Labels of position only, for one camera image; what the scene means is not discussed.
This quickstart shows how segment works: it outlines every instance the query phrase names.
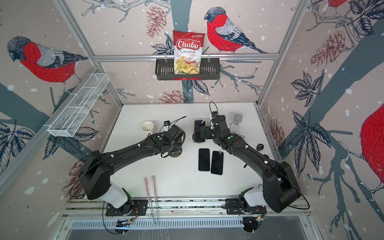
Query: cassava chips image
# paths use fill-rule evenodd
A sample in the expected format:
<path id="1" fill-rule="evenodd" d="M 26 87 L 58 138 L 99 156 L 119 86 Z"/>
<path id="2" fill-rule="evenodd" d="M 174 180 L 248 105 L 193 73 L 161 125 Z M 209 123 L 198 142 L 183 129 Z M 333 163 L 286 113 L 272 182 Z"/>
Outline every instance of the cassava chips image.
<path id="1" fill-rule="evenodd" d="M 173 31 L 173 40 L 175 43 L 173 67 L 175 74 L 200 73 L 204 35 L 204 33 Z"/>

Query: white wire mesh basket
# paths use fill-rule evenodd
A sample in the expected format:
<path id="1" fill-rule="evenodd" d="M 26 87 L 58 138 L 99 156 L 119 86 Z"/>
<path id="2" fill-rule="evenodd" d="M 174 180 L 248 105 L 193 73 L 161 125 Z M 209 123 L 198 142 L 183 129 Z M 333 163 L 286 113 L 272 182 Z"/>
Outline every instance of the white wire mesh basket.
<path id="1" fill-rule="evenodd" d="M 55 137 L 75 135 L 109 82 L 105 73 L 88 74 L 87 77 L 87 80 L 83 80 L 86 81 L 84 86 L 77 93 L 70 94 L 72 100 L 49 127 L 48 132 Z"/>

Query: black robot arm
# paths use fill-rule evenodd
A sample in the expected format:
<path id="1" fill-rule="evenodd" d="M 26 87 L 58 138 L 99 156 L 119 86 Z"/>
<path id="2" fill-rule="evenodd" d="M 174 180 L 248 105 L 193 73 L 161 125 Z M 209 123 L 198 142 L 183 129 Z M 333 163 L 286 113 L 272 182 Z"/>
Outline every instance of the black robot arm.
<path id="1" fill-rule="evenodd" d="M 181 153 L 184 139 L 185 132 L 173 125 L 167 132 L 149 135 L 143 141 L 117 151 L 103 154 L 94 151 L 79 173 L 87 198 L 93 200 L 103 196 L 110 189 L 110 175 L 131 163 L 157 154 L 162 157 L 177 156 Z"/>
<path id="2" fill-rule="evenodd" d="M 213 141 L 229 154 L 243 160 L 263 180 L 263 196 L 268 206 L 281 212 L 301 196 L 299 186 L 291 166 L 278 163 L 250 147 L 239 135 L 231 134 L 224 115 L 216 115 L 212 120 Z"/>

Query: tabletop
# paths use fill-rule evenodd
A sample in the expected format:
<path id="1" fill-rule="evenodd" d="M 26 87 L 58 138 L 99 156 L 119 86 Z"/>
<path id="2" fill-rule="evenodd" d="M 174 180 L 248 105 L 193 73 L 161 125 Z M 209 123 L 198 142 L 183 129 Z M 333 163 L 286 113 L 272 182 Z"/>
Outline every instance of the tabletop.
<path id="1" fill-rule="evenodd" d="M 245 141 L 256 148 L 261 143 L 264 149 L 260 151 L 273 159 L 271 149 L 265 137 L 262 125 L 253 103 L 217 103 L 218 113 L 226 116 L 228 128 L 234 113 L 242 113 L 243 121 L 236 132 L 245 135 Z M 203 143 L 194 143 L 195 120 L 206 120 L 209 123 L 208 103 L 188 104 L 141 104 L 124 105 L 112 130 L 104 152 L 111 152 L 133 145 L 146 138 L 141 125 L 146 121 L 154 123 L 153 132 L 158 132 L 164 121 L 171 122 L 183 117 L 177 125 L 186 133 L 179 157 L 161 158 L 160 154 L 134 162 L 117 171 L 111 176 L 111 181 L 124 188 L 132 197 L 146 197 L 144 177 L 148 178 L 149 189 L 153 196 L 151 176 L 156 177 L 156 192 L 158 197 L 190 197 L 190 196 L 227 196 L 238 195 L 249 187 L 258 187 L 262 183 L 259 175 L 239 158 L 223 151 L 223 175 L 198 170 L 199 148 L 209 148 L 219 151 L 220 147 L 211 139 Z"/>

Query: black smartphone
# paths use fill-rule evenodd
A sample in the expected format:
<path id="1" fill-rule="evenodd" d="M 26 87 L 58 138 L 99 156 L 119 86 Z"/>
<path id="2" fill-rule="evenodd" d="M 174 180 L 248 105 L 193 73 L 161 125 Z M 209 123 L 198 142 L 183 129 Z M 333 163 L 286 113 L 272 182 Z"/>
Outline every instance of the black smartphone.
<path id="1" fill-rule="evenodd" d="M 212 164 L 211 164 L 211 173 L 217 175 L 223 175 L 223 158 L 224 153 L 219 151 L 212 152 Z"/>
<path id="2" fill-rule="evenodd" d="M 205 133 L 201 133 L 201 127 L 205 126 L 205 121 L 196 120 L 195 121 L 195 130 L 194 130 L 194 142 L 205 142 Z"/>
<path id="3" fill-rule="evenodd" d="M 199 149 L 199 171 L 209 171 L 209 149 Z"/>

